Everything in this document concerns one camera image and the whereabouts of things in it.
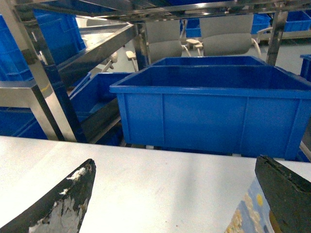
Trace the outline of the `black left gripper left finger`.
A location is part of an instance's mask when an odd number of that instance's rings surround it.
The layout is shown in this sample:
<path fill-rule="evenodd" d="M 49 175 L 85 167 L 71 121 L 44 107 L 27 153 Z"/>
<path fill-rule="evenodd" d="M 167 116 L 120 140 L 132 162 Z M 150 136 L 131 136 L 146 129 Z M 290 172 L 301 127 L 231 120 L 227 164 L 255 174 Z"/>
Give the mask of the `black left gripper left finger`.
<path fill-rule="evenodd" d="M 1 227 L 2 233 L 78 233 L 92 196 L 93 159 L 85 160 L 32 206 Z"/>

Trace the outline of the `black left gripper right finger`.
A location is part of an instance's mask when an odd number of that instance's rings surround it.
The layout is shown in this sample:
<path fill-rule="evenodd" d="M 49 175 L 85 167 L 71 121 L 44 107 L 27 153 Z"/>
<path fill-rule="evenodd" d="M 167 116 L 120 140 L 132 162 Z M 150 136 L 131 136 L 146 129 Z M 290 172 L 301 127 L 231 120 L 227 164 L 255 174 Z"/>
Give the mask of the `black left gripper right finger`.
<path fill-rule="evenodd" d="M 311 231 L 311 183 L 267 156 L 256 160 L 255 174 L 283 233 Z"/>

